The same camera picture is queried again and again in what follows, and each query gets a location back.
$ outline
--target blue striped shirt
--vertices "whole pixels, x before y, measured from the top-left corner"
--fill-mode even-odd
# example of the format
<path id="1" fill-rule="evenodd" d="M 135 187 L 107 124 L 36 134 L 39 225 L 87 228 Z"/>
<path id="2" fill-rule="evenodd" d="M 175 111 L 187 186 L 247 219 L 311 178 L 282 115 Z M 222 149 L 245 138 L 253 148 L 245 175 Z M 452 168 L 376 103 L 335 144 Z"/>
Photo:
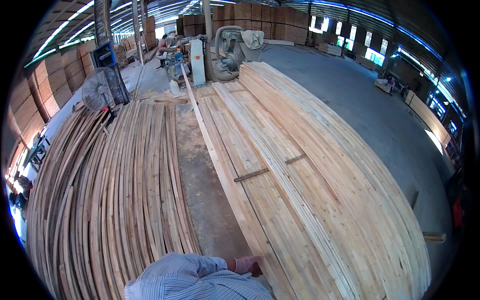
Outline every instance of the blue striped shirt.
<path id="1" fill-rule="evenodd" d="M 125 285 L 125 300 L 273 299 L 251 275 L 227 270 L 219 257 L 170 252 Z"/>

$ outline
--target metal roof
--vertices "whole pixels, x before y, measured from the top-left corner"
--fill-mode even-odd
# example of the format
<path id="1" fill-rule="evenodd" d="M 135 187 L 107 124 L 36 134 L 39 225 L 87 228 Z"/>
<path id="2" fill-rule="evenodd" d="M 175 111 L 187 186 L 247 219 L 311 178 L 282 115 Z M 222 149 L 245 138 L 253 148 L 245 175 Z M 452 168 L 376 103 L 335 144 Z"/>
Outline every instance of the metal roof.
<path id="1" fill-rule="evenodd" d="M 34 58 L 39 48 L 50 39 L 39 55 L 75 39 L 91 36 L 95 32 L 93 1 L 61 0 L 47 15 L 33 36 L 27 52 L 27 61 Z M 289 6 L 308 12 L 309 2 L 305 0 L 211 0 L 211 4 L 223 5 L 225 2 L 250 2 L 271 6 Z M 130 1 L 114 1 L 111 8 L 110 23 L 113 33 L 133 31 L 132 6 Z M 341 22 L 347 21 L 350 10 L 350 23 L 360 25 L 372 32 L 396 42 L 406 52 L 424 65 L 434 75 L 440 74 L 441 83 L 458 104 L 467 109 L 465 90 L 460 79 L 459 62 L 451 50 L 448 38 L 429 9 L 419 0 L 315 0 L 311 1 L 311 14 L 329 17 Z M 174 22 L 179 13 L 201 13 L 201 0 L 153 0 L 147 3 L 149 16 L 156 23 Z"/>

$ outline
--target red object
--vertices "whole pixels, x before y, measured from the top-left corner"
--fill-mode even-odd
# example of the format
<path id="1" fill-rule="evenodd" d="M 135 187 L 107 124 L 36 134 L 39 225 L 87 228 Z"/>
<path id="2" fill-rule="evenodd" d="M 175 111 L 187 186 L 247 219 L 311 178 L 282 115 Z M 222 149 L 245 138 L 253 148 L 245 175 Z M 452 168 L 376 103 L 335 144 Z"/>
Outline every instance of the red object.
<path id="1" fill-rule="evenodd" d="M 453 213 L 453 227 L 458 228 L 462 226 L 462 206 L 460 205 L 460 196 L 457 197 L 452 206 Z"/>

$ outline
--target standing fan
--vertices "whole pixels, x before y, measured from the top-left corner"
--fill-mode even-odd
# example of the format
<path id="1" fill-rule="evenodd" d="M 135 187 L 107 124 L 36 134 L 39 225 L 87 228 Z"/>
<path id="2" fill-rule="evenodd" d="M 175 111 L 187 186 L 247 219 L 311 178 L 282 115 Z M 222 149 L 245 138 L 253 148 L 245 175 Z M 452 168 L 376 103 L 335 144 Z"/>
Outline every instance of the standing fan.
<path id="1" fill-rule="evenodd" d="M 108 108 L 113 118 L 113 112 L 110 108 L 110 103 L 113 102 L 111 88 L 118 85 L 117 75 L 111 68 L 100 67 L 94 69 L 85 79 L 82 89 L 82 99 L 85 106 L 96 111 Z"/>

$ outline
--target concrete floor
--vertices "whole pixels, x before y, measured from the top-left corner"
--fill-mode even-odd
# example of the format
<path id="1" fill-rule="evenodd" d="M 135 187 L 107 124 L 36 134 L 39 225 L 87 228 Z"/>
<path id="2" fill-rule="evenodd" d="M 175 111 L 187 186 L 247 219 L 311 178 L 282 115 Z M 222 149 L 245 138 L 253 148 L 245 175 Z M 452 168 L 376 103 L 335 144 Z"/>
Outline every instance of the concrete floor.
<path id="1" fill-rule="evenodd" d="M 311 49 L 270 45 L 262 59 L 304 86 L 345 119 L 388 167 L 400 188 L 413 200 L 423 231 L 443 231 L 450 236 L 451 217 L 443 183 L 452 173 L 419 120 L 408 113 L 399 96 L 389 96 L 373 85 L 376 73 L 351 60 L 343 60 Z M 144 68 L 140 92 L 169 89 L 165 71 L 156 69 L 153 59 Z M 127 89 L 141 66 L 130 64 L 121 70 Z M 47 125 L 47 136 L 71 113 L 81 99 L 76 91 Z M 224 258 L 251 254 L 218 181 L 190 103 L 177 105 L 177 141 L 180 171 L 192 221 L 204 255 Z M 447 238 L 444 244 L 427 244 L 436 281 L 456 248 Z"/>

